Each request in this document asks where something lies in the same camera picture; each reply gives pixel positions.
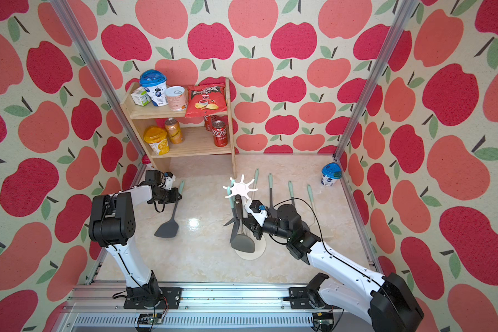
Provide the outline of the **white utensil rack stand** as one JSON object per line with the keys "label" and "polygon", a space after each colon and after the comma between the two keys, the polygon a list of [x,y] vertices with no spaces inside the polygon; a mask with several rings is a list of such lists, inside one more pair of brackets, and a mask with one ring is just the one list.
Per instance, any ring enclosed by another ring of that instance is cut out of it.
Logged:
{"label": "white utensil rack stand", "polygon": [[266,249],[265,239],[255,239],[252,226],[259,226],[250,211],[250,204],[253,203],[253,197],[257,191],[257,183],[260,175],[258,169],[252,180],[245,182],[244,175],[240,181],[231,178],[229,186],[223,186],[227,191],[226,199],[229,200],[232,211],[231,220],[225,224],[232,225],[230,236],[230,246],[236,254],[247,261],[254,261],[260,258]]}

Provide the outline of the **grey slotted turner mint handle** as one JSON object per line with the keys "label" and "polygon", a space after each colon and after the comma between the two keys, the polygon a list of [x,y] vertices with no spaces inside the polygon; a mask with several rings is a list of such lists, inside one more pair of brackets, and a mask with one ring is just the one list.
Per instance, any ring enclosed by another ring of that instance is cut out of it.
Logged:
{"label": "grey slotted turner mint handle", "polygon": [[268,187],[269,187],[269,208],[273,207],[273,175],[270,173],[268,175]]}

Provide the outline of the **grey spatula mint handle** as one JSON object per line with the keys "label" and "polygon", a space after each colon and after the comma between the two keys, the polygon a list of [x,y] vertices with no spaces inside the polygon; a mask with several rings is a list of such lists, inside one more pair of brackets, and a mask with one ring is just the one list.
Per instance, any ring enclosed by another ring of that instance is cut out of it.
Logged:
{"label": "grey spatula mint handle", "polygon": [[292,206],[295,207],[295,193],[294,193],[292,181],[288,181],[288,186],[289,186],[290,201],[291,201]]}

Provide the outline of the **white spatula mint handle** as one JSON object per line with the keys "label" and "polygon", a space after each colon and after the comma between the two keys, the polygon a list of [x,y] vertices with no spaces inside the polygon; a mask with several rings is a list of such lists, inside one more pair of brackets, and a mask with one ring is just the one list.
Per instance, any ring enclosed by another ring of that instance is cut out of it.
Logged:
{"label": "white spatula mint handle", "polygon": [[257,168],[254,173],[253,189],[257,189],[257,182],[259,179],[259,175],[260,175],[260,169]]}

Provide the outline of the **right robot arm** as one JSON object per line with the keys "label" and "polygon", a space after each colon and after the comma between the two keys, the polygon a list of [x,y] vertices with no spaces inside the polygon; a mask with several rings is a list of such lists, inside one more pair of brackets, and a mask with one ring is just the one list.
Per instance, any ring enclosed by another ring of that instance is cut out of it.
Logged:
{"label": "right robot arm", "polygon": [[263,234],[285,239],[295,259],[320,270],[307,286],[312,307],[339,307],[375,331],[417,331],[425,314],[401,276],[371,271],[336,252],[304,225],[291,204],[279,206],[276,214],[260,201],[234,206],[256,239]]}

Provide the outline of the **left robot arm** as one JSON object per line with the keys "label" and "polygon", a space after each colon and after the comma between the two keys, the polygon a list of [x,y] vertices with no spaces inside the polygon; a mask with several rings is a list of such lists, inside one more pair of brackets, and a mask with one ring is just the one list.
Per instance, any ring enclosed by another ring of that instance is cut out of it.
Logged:
{"label": "left robot arm", "polygon": [[148,170],[145,180],[126,191],[95,196],[91,205],[89,237],[116,260],[126,289],[113,294],[123,298],[125,309],[177,309],[181,288],[161,288],[153,270],[148,268],[136,246],[134,208],[141,203],[167,205],[182,199],[173,186],[176,177],[171,172]]}

